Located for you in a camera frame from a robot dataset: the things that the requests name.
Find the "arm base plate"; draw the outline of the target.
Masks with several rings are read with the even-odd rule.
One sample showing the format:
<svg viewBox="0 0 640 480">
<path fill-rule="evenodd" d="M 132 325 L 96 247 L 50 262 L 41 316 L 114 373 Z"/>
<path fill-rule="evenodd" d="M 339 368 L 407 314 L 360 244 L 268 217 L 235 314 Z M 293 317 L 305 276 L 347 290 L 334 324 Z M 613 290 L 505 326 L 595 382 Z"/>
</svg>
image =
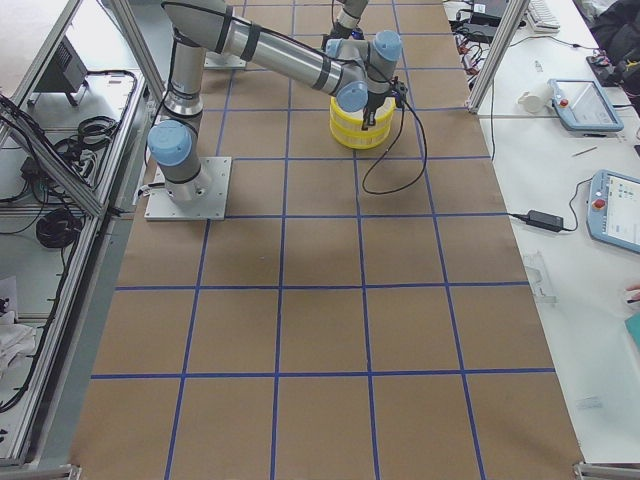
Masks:
<svg viewBox="0 0 640 480">
<path fill-rule="evenodd" d="M 152 221 L 225 219 L 231 157 L 200 157 L 200 173 L 188 183 L 166 182 L 160 167 L 149 190 L 144 217 Z"/>
</svg>

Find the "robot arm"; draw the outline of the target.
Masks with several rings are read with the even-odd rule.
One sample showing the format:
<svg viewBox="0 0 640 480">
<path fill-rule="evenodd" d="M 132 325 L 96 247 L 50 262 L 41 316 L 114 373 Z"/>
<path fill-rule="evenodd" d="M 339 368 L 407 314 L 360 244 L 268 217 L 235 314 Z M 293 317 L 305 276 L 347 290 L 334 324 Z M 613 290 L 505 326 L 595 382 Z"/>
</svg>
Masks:
<svg viewBox="0 0 640 480">
<path fill-rule="evenodd" d="M 331 21 L 331 29 L 323 35 L 324 40 L 347 39 L 359 27 L 368 0 L 344 0 L 338 15 Z"/>
<path fill-rule="evenodd" d="M 394 77 L 402 52 L 399 34 L 384 30 L 371 40 L 352 36 L 364 1 L 344 2 L 320 49 L 235 15 L 224 1 L 164 1 L 161 6 L 173 27 L 172 57 L 162 101 L 165 117 L 150 130 L 147 145 L 174 202 L 200 199 L 213 183 L 196 153 L 207 52 L 236 56 L 323 92 L 343 111 L 362 113 L 364 128 L 375 124 L 387 98 L 399 94 Z"/>
</svg>

